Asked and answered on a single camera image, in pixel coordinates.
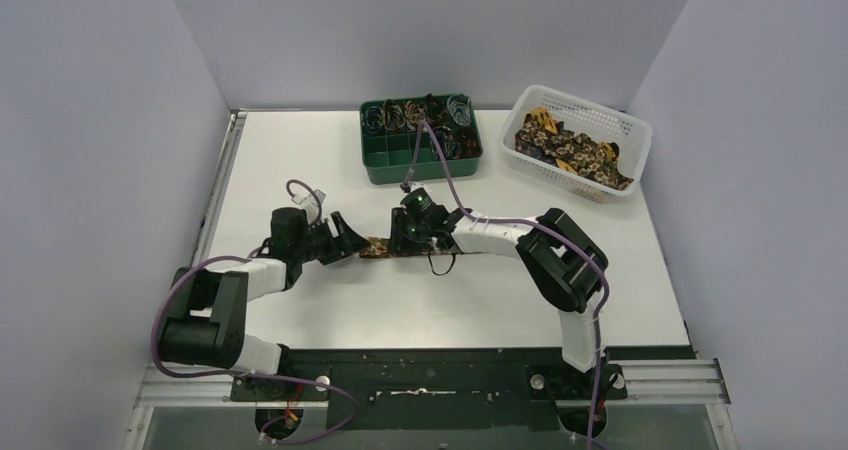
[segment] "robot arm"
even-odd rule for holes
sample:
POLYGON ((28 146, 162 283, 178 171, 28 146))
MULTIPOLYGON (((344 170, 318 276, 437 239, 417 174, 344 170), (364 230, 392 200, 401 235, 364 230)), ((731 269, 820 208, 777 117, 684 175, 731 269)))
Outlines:
MULTIPOLYGON (((311 200, 303 197, 300 208, 273 211, 271 236, 263 242, 258 258, 225 271, 202 270, 175 295, 159 329, 163 361, 245 373, 290 373, 288 347, 245 335, 247 302, 291 288, 306 262, 328 265, 369 245, 338 212, 330 216, 335 232, 326 220, 309 224, 318 215, 311 200), (209 307, 208 318, 193 314, 209 307)), ((390 251, 438 247, 520 259, 542 297, 559 311, 563 360, 581 372, 595 365, 592 315, 601 283, 575 252, 563 251, 559 241, 532 227, 489 223, 487 217, 475 221, 460 210, 448 213, 423 188, 409 193, 401 205, 392 209, 390 251)), ((551 208, 531 220, 566 237, 606 269, 606 256, 562 210, 551 208)), ((175 281, 187 270, 180 269, 175 281)))
MULTIPOLYGON (((417 188, 392 211, 392 251, 436 246, 463 253, 490 253, 520 259, 542 297, 559 311, 563 338, 563 360, 585 372, 595 364, 597 342, 593 315, 600 301, 601 282, 583 259, 565 249, 548 234, 518 224, 488 223, 486 217, 471 211, 479 220, 465 218, 460 210, 452 213, 435 204, 426 190, 417 188)), ((608 262, 604 253, 560 209, 530 217, 564 236, 583 250, 602 269, 608 262)))
MULTIPOLYGON (((201 270, 176 293, 158 330, 163 361, 240 373, 290 373, 288 347, 245 334, 247 302, 291 288, 304 263, 318 260, 328 265, 368 246, 338 212, 330 215, 335 232, 326 220, 310 225, 317 208, 314 202, 297 199, 295 195, 299 208, 273 211, 271 236, 258 258, 222 271, 201 270), (206 308, 212 309, 208 317, 197 315, 206 308)), ((187 271, 178 270, 174 282, 187 271)))

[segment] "cable connector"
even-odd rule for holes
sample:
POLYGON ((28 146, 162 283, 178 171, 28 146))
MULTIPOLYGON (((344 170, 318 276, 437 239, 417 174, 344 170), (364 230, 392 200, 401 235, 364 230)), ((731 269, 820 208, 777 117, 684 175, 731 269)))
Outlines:
POLYGON ((318 216, 320 215, 319 209, 321 205, 324 203, 324 198, 326 195, 321 190, 315 190, 315 196, 318 197, 318 200, 315 200, 315 197, 312 196, 309 191, 303 188, 298 188, 294 195, 292 195, 292 202, 297 205, 298 208, 306 211, 306 220, 309 222, 315 222, 318 216))

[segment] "orange wire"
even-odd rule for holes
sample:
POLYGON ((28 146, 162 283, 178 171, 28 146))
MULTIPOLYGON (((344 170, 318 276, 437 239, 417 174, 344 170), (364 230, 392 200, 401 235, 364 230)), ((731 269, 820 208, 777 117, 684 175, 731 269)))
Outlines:
POLYGON ((292 418, 291 408, 289 408, 289 405, 291 405, 291 402, 296 402, 297 399, 300 398, 300 396, 302 394, 303 394, 303 385, 298 385, 297 386, 297 393, 295 393, 294 397, 292 397, 291 400, 286 401, 286 413, 284 414, 286 418, 292 418))

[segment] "white wall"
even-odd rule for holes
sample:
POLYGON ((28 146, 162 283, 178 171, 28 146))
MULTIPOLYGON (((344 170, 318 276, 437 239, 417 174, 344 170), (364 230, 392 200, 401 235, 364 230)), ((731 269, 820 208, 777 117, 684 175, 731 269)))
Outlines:
POLYGON ((695 344, 745 450, 848 442, 848 0, 690 0, 630 110, 695 344))
POLYGON ((0 435, 115 449, 227 109, 171 0, 0 0, 0 435))
POLYGON ((686 0, 174 0, 232 107, 545 84, 617 108, 686 0))

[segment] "white table surface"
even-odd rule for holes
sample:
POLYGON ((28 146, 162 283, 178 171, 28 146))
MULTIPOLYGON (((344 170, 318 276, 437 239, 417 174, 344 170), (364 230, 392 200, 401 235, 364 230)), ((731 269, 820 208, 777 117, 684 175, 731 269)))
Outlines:
MULTIPOLYGON (((609 258, 609 301, 601 314, 609 346, 688 345, 641 188, 597 204, 506 166, 498 134, 507 111, 478 111, 484 155, 477 173, 456 181, 466 206, 496 216, 565 210, 609 258)), ((290 205, 285 182, 298 178, 327 194, 362 236, 389 236, 397 185, 375 186, 362 164, 357 112, 251 112, 226 187, 209 256, 247 255, 269 235, 271 211, 290 205)), ((456 208, 444 181, 432 196, 456 208)), ((449 257, 435 258, 446 268, 449 257)), ((460 255, 444 277, 426 258, 304 265, 287 292, 248 306, 247 331, 300 349, 509 348, 561 345, 556 310, 524 264, 492 255, 460 255)))

